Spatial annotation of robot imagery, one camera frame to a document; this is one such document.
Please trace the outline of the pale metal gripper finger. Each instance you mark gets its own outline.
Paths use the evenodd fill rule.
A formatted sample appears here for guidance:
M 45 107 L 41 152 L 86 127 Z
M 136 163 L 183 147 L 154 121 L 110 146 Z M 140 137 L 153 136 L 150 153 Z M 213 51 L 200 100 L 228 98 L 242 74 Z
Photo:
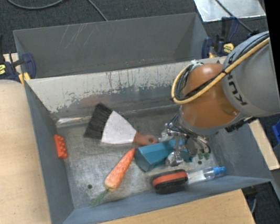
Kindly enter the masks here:
M 166 130 L 166 131 L 163 131 L 161 132 L 159 138 L 158 138 L 158 141 L 161 143 L 161 142 L 168 142 L 172 139 L 174 139 L 174 132 L 173 131 L 170 131 L 170 130 Z
M 170 153 L 165 160 L 165 165 L 169 167 L 176 167 L 184 162 L 180 151 Z

